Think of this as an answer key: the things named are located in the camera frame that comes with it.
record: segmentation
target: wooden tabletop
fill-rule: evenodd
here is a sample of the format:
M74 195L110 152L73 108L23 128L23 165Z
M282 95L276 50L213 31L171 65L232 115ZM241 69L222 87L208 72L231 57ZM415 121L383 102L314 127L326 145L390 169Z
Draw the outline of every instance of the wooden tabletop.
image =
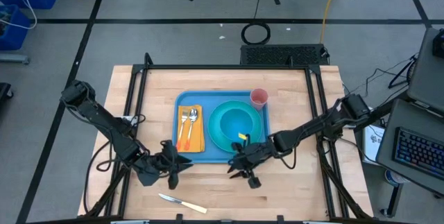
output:
M115 116L121 116L128 91L131 66L115 66L105 102L105 108ZM329 107L343 94L338 67L321 67L325 96ZM317 100L316 79L311 77ZM186 90L242 90L263 88L268 92L268 110L271 132L297 128L312 119L304 71L299 70L165 70L152 69L144 92L142 114L146 121L139 125L137 134L152 153L161 149L160 141L171 139L173 112L176 97ZM134 114L133 97L131 114ZM355 141L351 130L344 130L344 138ZM106 142L98 134L94 152ZM369 215L373 215L366 181L357 149L338 141L336 149L341 166L343 183L356 202ZM108 152L101 152L95 162L108 159ZM293 155L286 157L292 162ZM297 148L297 166L287 169L280 160L269 159L255 169L262 186L250 189L245 179L229 179L226 164L195 164L179 174L179 185L168 189L167 179L159 179L152 187L143 187L134 171L131 174L125 218L128 219L175 219L183 214L184 219L232 219L276 220L284 215L285 220L327 220L325 192L315 147L314 136L302 141ZM101 197L110 183L111 170L102 173L91 170L87 201L89 208ZM336 215L340 216L337 191L332 185ZM173 196L208 208L201 214L182 205L161 199L159 193ZM113 213L117 212L120 189L114 199Z

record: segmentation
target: teal plate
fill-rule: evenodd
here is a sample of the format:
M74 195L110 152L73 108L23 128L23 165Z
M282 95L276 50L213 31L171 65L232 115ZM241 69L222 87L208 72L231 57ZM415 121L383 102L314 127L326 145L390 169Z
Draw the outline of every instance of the teal plate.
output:
M232 142L243 142L238 134L250 134L251 143L259 142L262 118L251 105L227 101L217 106L208 120L210 138L220 149L233 153Z

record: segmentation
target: pink cup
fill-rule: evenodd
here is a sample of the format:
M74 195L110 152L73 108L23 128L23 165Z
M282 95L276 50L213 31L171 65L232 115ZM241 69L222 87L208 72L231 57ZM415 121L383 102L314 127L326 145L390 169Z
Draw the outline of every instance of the pink cup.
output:
M268 94L265 89L254 89L251 91L250 100L256 110L261 110L268 100Z

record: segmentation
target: yellow cable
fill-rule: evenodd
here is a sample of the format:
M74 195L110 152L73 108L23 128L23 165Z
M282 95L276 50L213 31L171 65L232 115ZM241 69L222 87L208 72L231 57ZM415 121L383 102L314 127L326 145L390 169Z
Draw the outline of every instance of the yellow cable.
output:
M332 0L328 0L327 7L325 8L325 12L324 12L324 19L322 20L321 40L319 41L319 43L321 43L321 44L324 41L325 20L327 20L328 8L330 7L330 2L332 2Z

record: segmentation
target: butter knife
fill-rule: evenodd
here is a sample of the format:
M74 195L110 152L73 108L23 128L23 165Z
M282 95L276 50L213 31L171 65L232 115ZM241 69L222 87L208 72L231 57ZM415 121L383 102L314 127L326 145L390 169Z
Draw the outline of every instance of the butter knife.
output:
M165 196L162 193L159 193L159 196L162 197L165 200L168 200L168 201L172 202L172 203L181 204L181 205L184 205L185 207L189 207L190 209L194 209L197 212L200 212L200 213L203 213L203 214L207 213L207 209L204 208L204 207L201 207L201 206L198 206L198 205L195 205L195 204L191 204L191 203L186 203L185 201L181 201L181 200L173 198L171 196Z

